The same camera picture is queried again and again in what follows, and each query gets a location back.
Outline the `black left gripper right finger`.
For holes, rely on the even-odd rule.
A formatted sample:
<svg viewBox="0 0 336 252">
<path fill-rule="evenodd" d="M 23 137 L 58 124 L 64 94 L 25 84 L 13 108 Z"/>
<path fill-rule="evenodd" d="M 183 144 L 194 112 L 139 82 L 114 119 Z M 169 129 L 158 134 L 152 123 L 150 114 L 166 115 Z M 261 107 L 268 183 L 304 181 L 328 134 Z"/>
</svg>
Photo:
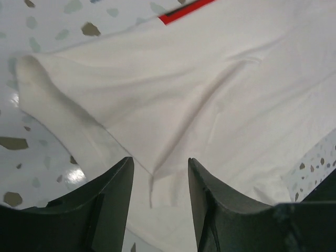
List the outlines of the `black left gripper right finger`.
<svg viewBox="0 0 336 252">
<path fill-rule="evenodd" d="M 198 251 L 335 251 L 335 202 L 256 201 L 220 181 L 197 159 L 188 183 Z"/>
</svg>

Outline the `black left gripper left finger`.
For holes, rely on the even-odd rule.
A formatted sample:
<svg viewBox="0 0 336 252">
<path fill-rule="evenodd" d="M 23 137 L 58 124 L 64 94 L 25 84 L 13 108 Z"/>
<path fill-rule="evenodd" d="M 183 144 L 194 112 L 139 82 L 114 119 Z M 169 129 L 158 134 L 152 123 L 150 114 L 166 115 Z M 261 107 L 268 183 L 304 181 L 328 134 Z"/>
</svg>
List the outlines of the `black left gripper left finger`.
<svg viewBox="0 0 336 252">
<path fill-rule="evenodd" d="M 46 207 L 2 206 L 1 251 L 121 251 L 133 175 L 125 157 Z"/>
</svg>

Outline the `white t shirt red print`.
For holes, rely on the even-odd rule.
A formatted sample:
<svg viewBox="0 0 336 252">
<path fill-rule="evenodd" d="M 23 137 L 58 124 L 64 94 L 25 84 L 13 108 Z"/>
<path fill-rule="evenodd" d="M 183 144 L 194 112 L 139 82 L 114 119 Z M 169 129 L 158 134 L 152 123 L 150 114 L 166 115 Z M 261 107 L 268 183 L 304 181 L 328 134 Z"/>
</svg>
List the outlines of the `white t shirt red print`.
<svg viewBox="0 0 336 252">
<path fill-rule="evenodd" d="M 88 180 L 134 159 L 127 227 L 162 251 L 196 250 L 189 158 L 269 205 L 335 169 L 335 1 L 195 1 L 16 78 Z"/>
</svg>

